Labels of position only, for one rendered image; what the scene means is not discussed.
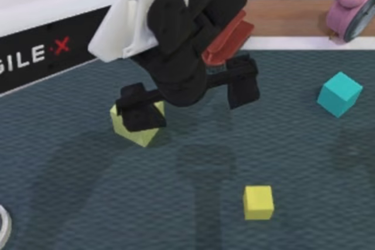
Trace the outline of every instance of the yellow cube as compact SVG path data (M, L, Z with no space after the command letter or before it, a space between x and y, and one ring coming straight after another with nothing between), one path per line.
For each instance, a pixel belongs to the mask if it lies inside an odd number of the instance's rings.
M160 110L163 116L165 116L164 113L164 103L163 102L156 102L155 106L157 109ZM119 134L120 136L131 140L135 142L136 144L143 146L144 148L149 145L151 140L154 138L156 133L158 133L159 128L155 129L149 129L149 130L144 130L144 131L139 131L139 132L129 132L126 127L122 124L122 116L117 115L117 109L116 105L114 105L111 110L111 119L113 123L113 129L115 133Z
M269 220L274 213L270 186L246 186L244 191L245 220Z

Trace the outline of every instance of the pink alarm clock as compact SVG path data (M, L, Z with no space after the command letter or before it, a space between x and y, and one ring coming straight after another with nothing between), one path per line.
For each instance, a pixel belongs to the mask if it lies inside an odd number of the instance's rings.
M335 0L326 24L339 39L350 42L375 16L375 0Z

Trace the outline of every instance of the gray table surface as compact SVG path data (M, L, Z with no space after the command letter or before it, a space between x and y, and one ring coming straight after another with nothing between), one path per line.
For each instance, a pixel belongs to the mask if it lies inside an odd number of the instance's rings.
M119 89L152 83L95 61L0 99L0 204L9 250L371 250L375 52L252 52L261 99L226 89L166 106L148 149L114 134ZM340 119L316 103L338 71L364 86ZM270 221L245 221L248 184L271 185Z

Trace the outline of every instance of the turquoise block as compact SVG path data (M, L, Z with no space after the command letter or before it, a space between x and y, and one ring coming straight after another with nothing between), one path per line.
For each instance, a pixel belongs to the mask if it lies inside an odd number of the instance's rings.
M362 85L339 72L323 85L318 104L335 117L340 117L354 106L362 89Z

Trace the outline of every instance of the wooden board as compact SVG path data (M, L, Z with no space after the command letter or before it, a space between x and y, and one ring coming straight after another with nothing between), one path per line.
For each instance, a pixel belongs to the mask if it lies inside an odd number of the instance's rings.
M246 20L254 36L327 36L325 16L333 0L249 0ZM361 36L375 36L375 20Z

